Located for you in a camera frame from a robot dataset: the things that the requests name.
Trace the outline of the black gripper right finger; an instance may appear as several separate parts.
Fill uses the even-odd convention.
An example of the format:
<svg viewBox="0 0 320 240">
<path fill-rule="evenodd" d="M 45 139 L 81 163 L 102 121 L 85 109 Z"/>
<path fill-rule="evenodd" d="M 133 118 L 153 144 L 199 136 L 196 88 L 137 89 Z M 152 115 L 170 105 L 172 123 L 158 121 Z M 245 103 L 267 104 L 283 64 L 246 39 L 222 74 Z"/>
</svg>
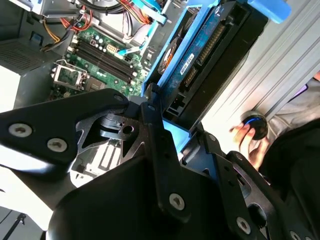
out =
<svg viewBox="0 0 320 240">
<path fill-rule="evenodd" d="M 183 154 L 192 200 L 189 229 L 198 239 L 285 239 L 284 206 L 244 156 L 224 154 L 202 124 Z"/>
</svg>

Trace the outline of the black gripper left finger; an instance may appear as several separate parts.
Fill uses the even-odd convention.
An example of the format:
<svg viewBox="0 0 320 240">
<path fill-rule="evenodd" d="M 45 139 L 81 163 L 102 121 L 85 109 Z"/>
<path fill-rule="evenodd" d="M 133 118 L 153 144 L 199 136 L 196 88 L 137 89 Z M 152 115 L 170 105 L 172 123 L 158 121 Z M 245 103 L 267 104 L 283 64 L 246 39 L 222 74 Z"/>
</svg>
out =
<svg viewBox="0 0 320 240">
<path fill-rule="evenodd" d="M 65 177 L 79 154 L 110 139 L 122 141 L 120 165 L 146 161 L 160 212 L 186 223 L 182 168 L 156 93 L 136 104 L 108 88 L 0 115 L 0 145 L 10 153 L 1 165 L 49 180 Z"/>
</svg>

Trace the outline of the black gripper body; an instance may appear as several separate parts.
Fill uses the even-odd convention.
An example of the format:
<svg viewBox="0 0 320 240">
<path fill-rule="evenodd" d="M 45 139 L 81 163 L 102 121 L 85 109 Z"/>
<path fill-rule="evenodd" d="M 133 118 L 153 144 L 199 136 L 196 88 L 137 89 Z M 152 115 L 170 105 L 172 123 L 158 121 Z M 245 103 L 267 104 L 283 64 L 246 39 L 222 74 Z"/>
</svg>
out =
<svg viewBox="0 0 320 240">
<path fill-rule="evenodd" d="M 136 158 L 73 190 L 57 205 L 49 240 L 235 240 L 220 193 L 205 174 L 181 169 L 191 216 L 178 222 L 160 212 L 147 162 Z"/>
</svg>

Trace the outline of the person's hand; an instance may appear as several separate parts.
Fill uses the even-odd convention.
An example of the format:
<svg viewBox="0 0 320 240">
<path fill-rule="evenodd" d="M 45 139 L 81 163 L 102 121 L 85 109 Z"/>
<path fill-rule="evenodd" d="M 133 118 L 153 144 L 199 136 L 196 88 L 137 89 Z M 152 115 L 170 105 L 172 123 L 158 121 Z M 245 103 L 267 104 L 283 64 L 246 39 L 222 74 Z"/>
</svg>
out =
<svg viewBox="0 0 320 240">
<path fill-rule="evenodd" d="M 269 147 L 269 140 L 253 140 L 256 131 L 249 124 L 240 123 L 229 130 L 230 144 L 233 151 L 241 153 L 253 168 L 258 171 Z"/>
</svg>

